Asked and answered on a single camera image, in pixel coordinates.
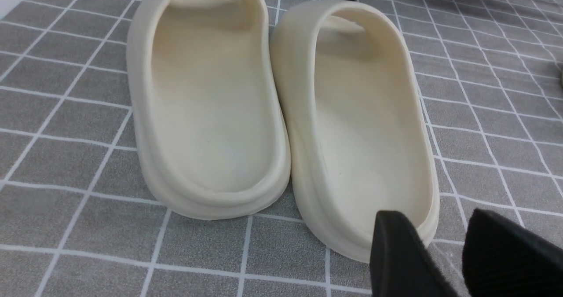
foam slide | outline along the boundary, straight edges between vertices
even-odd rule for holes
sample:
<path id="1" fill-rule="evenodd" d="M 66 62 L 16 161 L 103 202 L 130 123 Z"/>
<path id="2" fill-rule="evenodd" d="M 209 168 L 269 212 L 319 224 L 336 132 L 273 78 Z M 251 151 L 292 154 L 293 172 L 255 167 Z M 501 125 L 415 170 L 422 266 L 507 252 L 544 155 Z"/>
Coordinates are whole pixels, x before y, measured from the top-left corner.
<path id="1" fill-rule="evenodd" d="M 290 154 L 264 0 L 144 0 L 127 71 L 141 169 L 157 200 L 214 220 L 279 198 Z"/>
<path id="2" fill-rule="evenodd" d="M 377 211 L 401 211 L 428 245 L 438 179 L 402 35 L 365 4 L 285 12 L 270 40 L 289 132 L 293 190 L 312 233 L 369 262 Z"/>

gray tile floor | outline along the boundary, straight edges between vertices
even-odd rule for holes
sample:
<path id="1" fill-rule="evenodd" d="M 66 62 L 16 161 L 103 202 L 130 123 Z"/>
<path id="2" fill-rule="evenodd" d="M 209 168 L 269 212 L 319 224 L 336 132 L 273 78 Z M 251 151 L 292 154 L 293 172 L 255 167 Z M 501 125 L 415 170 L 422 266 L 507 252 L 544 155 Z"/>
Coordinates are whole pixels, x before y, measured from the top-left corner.
<path id="1" fill-rule="evenodd" d="M 0 279 L 16 296 L 365 296 L 291 187 L 251 217 L 203 222 L 145 186 L 125 73 L 141 0 L 24 0 L 0 22 Z M 270 24 L 306 0 L 266 0 Z M 411 50 L 441 191 L 429 250 L 466 296 L 473 209 L 563 245 L 561 0 L 360 0 Z"/>

gray checkered mat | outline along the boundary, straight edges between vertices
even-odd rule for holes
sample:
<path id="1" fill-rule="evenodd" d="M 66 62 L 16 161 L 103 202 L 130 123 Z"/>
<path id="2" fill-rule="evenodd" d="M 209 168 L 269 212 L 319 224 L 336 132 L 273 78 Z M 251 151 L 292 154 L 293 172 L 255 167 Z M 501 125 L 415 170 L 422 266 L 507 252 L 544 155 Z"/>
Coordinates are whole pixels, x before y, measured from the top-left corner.
<path id="1" fill-rule="evenodd" d="M 125 39 L 141 0 L 24 0 L 0 22 L 0 279 L 15 296 L 366 296 L 291 187 L 205 222 L 151 196 L 135 154 Z M 307 0 L 266 0 L 270 24 Z M 410 48 L 440 179 L 429 250 L 466 296 L 467 219 L 492 209 L 563 245 L 561 0 L 360 0 Z"/>

white shoe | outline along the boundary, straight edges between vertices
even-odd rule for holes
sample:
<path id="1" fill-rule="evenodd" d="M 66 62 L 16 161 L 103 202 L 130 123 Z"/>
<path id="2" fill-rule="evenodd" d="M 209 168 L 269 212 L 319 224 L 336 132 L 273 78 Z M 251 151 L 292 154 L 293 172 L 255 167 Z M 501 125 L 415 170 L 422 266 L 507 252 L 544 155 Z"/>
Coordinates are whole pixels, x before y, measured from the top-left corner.
<path id="1" fill-rule="evenodd" d="M 439 190 L 402 35 L 356 2 L 306 2 L 270 39 L 297 205 L 334 251 L 368 263 L 377 211 L 398 210 L 428 245 Z"/>
<path id="2" fill-rule="evenodd" d="M 141 168 L 157 200 L 213 220 L 280 197 L 290 154 L 264 0 L 144 0 L 127 72 Z"/>

slide sandal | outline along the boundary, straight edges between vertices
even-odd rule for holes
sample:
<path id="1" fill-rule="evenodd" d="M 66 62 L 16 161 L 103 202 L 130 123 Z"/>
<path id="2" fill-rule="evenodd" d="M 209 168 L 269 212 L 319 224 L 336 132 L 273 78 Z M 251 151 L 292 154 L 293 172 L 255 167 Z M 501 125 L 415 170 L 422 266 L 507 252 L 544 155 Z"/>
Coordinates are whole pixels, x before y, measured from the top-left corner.
<path id="1" fill-rule="evenodd" d="M 401 211 L 428 245 L 438 178 L 405 41 L 380 11 L 306 2 L 285 12 L 270 55 L 297 206 L 334 251 L 368 263 L 376 213 Z"/>
<path id="2" fill-rule="evenodd" d="M 264 0 L 144 0 L 127 37 L 143 177 L 196 219 L 271 205 L 289 181 Z"/>

